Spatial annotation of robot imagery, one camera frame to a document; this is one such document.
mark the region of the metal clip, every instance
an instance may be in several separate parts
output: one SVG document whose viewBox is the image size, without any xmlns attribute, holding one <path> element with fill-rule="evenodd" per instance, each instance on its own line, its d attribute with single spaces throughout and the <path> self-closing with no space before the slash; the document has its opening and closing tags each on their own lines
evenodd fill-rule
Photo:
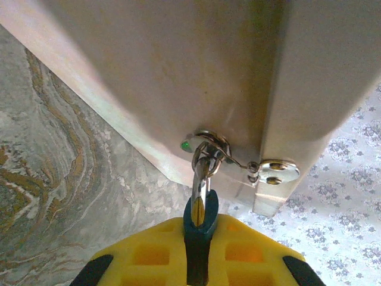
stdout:
<svg viewBox="0 0 381 286">
<path fill-rule="evenodd" d="M 258 182 L 269 185 L 287 183 L 300 176 L 298 166 L 286 160 L 263 160 L 261 163 L 250 161 L 246 166 L 240 164 L 232 156 L 230 144 L 226 138 L 210 130 L 198 129 L 193 134 L 189 134 L 182 141 L 181 148 L 189 153 L 194 152 L 193 170 L 196 169 L 196 164 L 203 154 L 213 162 L 209 176 L 214 175 L 225 161 L 227 164 L 235 164 L 241 170 L 246 170 L 247 181 L 243 183 L 249 182 L 252 187 L 255 187 Z"/>
<path fill-rule="evenodd" d="M 199 228 L 205 220 L 205 208 L 207 205 L 207 195 L 210 192 L 209 177 L 210 159 L 203 157 L 198 160 L 195 166 L 195 176 L 193 177 L 192 199 L 190 205 L 190 215 L 193 224 Z"/>
<path fill-rule="evenodd" d="M 191 218 L 199 228 L 205 220 L 207 195 L 210 192 L 210 178 L 216 174 L 225 156 L 219 149 L 213 148 L 207 141 L 201 143 L 195 150 L 192 168 L 195 171 L 191 198 Z"/>
</svg>

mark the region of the metal latch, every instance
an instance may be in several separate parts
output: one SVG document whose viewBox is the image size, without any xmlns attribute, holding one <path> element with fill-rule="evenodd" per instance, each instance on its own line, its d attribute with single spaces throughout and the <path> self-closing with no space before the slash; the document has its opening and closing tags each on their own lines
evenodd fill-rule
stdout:
<svg viewBox="0 0 381 286">
<path fill-rule="evenodd" d="M 258 182 L 279 185 L 294 181 L 300 176 L 296 164 L 285 160 L 271 159 L 263 160 L 261 163 L 250 161 L 246 165 L 240 164 L 233 158 L 227 139 L 206 129 L 198 129 L 189 134 L 181 143 L 181 149 L 194 153 L 192 160 L 194 171 L 196 171 L 196 162 L 202 156 L 208 157 L 213 161 L 209 174 L 215 174 L 223 162 L 235 164 L 237 167 L 247 171 L 247 183 L 252 186 L 255 186 Z"/>
</svg>

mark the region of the marble wall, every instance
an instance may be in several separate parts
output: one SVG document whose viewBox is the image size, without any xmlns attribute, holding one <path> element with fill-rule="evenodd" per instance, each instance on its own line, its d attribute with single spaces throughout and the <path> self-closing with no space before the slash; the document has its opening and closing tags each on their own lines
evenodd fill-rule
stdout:
<svg viewBox="0 0 381 286">
<path fill-rule="evenodd" d="M 0 285 L 68 285 L 190 196 L 0 28 Z"/>
</svg>

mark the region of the metal plate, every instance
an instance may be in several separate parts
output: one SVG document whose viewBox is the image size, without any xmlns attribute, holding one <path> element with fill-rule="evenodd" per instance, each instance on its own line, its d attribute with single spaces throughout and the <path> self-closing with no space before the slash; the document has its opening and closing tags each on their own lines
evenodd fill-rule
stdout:
<svg viewBox="0 0 381 286">
<path fill-rule="evenodd" d="M 298 167 L 283 160 L 264 160 L 260 164 L 260 182 L 269 185 L 287 183 L 299 178 Z"/>
</svg>

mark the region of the floral wallpaper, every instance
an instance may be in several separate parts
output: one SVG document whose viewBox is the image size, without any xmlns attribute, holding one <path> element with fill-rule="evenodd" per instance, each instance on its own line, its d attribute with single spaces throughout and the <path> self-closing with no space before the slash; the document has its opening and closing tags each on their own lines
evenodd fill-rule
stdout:
<svg viewBox="0 0 381 286">
<path fill-rule="evenodd" d="M 302 253 L 327 285 L 381 285 L 381 84 L 273 218 L 229 213 Z"/>
</svg>

